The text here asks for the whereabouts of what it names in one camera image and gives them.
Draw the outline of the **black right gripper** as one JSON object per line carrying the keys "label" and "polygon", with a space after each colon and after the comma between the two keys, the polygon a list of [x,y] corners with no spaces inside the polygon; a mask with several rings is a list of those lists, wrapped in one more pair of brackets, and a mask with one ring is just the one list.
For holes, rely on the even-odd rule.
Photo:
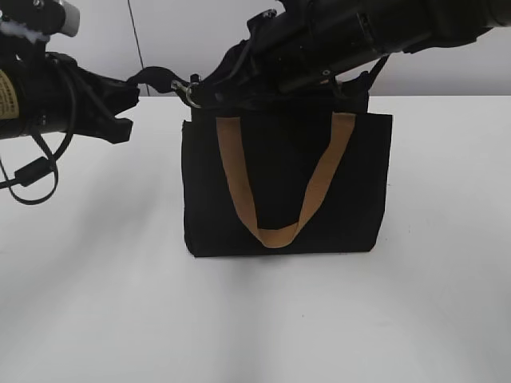
{"label": "black right gripper", "polygon": [[358,66],[357,7],[287,7],[247,23],[250,37],[233,46],[199,85],[203,108],[284,97]]}

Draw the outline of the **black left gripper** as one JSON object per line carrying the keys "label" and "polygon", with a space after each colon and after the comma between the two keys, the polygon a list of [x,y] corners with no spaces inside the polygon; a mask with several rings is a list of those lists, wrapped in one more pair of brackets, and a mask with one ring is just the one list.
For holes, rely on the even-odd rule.
{"label": "black left gripper", "polygon": [[137,85],[93,73],[71,56],[49,52],[39,73],[38,131],[128,142],[133,122],[117,115],[139,102]]}

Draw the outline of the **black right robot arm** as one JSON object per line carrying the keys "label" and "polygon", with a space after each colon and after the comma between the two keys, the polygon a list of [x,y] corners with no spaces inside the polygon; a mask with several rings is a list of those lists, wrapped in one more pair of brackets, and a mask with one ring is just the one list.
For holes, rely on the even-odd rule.
{"label": "black right robot arm", "polygon": [[192,89],[203,107],[280,97],[393,53],[474,43],[510,25],[508,1],[285,1],[249,20],[233,63]]}

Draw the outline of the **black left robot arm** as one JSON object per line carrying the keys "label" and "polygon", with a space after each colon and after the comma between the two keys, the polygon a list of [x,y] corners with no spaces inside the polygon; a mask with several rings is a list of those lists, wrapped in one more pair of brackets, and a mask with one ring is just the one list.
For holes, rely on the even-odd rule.
{"label": "black left robot arm", "polygon": [[127,81],[83,69],[71,56],[49,51],[56,34],[73,38],[80,10],[67,1],[1,3],[1,138],[62,132],[120,144],[133,123],[120,113],[137,105]]}

